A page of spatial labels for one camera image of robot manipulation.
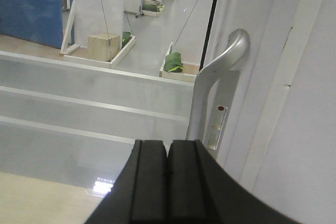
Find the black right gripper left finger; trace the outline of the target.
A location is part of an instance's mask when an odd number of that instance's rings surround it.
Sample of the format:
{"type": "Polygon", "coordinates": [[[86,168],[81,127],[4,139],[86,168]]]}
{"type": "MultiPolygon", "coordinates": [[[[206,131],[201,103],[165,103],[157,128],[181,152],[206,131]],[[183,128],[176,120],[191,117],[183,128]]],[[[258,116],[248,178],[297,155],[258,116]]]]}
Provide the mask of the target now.
{"type": "Polygon", "coordinates": [[[166,149],[137,140],[131,155],[86,223],[166,223],[166,149]]]}

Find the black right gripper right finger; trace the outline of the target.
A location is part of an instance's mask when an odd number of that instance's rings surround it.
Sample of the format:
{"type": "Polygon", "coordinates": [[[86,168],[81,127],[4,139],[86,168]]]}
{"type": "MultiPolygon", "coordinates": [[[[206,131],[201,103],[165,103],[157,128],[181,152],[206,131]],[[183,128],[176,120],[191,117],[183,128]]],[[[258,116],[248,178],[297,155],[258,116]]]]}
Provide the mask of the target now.
{"type": "Polygon", "coordinates": [[[169,223],[296,223],[234,181],[199,140],[174,140],[168,162],[169,223]]]}

